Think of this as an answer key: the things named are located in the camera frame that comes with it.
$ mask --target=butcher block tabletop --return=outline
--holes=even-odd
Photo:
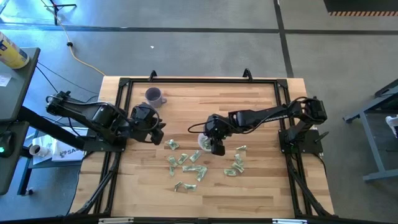
[[[104,77],[100,101],[115,104],[119,79],[120,77]],[[303,79],[288,78],[287,82],[292,100],[307,95]],[[198,134],[187,131],[193,124],[205,122],[213,113],[227,116],[229,111],[262,110],[276,106],[273,85],[135,83],[129,116],[135,105],[145,102],[145,91],[153,86],[160,88],[167,99],[167,103],[158,109],[160,118],[167,124],[163,128],[163,143],[155,146],[128,140],[119,165],[111,211],[113,217],[294,217],[285,157],[279,147],[278,121],[262,124],[251,134],[233,134],[223,141],[225,156],[202,151],[198,145]],[[121,105],[124,105],[126,92],[127,90],[123,92]],[[196,127],[193,131],[202,131],[202,127]],[[164,143],[170,139],[180,144],[175,151]],[[244,161],[244,172],[236,177],[225,176],[223,170],[231,167],[237,153],[236,148],[243,145],[247,146],[247,151],[239,153]],[[182,166],[176,167],[175,175],[170,176],[167,160],[170,155],[178,159],[182,153],[191,156],[198,149],[202,155],[195,165],[208,168],[201,182],[196,180],[196,172],[183,173]],[[302,157],[309,189],[324,208],[333,213],[322,163],[311,154],[303,154]],[[83,161],[70,212],[81,208],[98,186],[103,158],[104,153],[96,152]],[[183,166],[192,164],[187,159]],[[179,181],[196,184],[197,190],[188,191],[181,186],[174,192],[174,185]],[[109,184],[103,201],[108,198],[108,188]],[[305,211],[300,190],[298,199],[302,211]]]

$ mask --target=yellow can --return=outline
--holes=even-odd
[[[29,56],[0,32],[0,61],[12,69],[18,69],[29,62]]]

